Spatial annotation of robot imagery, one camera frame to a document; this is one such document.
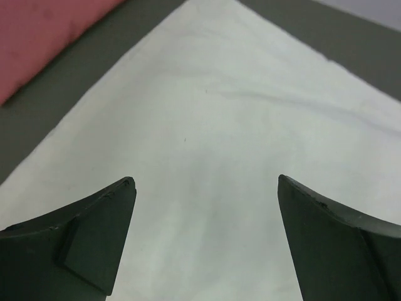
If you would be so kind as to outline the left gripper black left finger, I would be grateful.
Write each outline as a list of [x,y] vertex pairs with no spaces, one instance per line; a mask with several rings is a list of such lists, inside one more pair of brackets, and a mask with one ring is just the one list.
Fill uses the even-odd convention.
[[1,231],[1,300],[105,300],[137,190],[132,177]]

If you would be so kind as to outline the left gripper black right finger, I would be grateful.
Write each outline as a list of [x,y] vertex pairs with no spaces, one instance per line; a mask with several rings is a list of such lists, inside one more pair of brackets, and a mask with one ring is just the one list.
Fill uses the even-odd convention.
[[400,226],[280,175],[278,202],[303,300],[400,300]]

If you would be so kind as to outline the white t shirt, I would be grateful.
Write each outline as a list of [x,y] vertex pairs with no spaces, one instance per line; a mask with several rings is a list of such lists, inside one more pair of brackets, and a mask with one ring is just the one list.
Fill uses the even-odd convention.
[[130,176],[112,300],[300,300],[282,174],[400,223],[400,104],[237,1],[187,1],[1,185],[1,227]]

